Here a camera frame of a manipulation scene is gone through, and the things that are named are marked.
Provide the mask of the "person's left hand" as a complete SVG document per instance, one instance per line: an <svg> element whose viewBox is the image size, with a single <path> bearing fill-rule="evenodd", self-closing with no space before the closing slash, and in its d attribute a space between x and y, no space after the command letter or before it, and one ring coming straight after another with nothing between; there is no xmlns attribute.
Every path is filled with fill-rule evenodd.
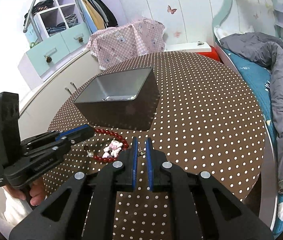
<svg viewBox="0 0 283 240"><path fill-rule="evenodd" d="M24 191L14 189L10 185L4 186L3 189L13 198L26 200L30 206L38 206L46 198L46 190L42 177L33 181L30 187L27 187Z"/></svg>

